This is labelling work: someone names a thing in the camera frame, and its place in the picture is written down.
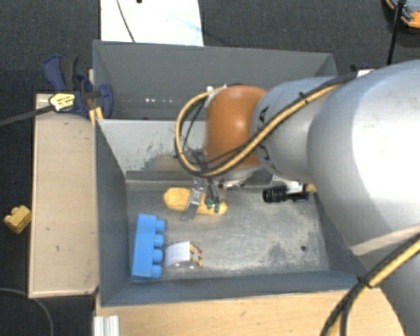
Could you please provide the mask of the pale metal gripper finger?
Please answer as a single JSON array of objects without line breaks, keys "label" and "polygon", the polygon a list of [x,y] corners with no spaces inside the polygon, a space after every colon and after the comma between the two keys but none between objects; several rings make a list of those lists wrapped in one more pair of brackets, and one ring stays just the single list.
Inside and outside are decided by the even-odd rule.
[{"label": "pale metal gripper finger", "polygon": [[199,210],[201,199],[204,194],[203,189],[192,189],[190,191],[190,196],[188,198],[188,201],[185,205],[185,209],[182,213],[181,220],[182,221],[191,221],[194,219],[197,215],[197,212]]}]

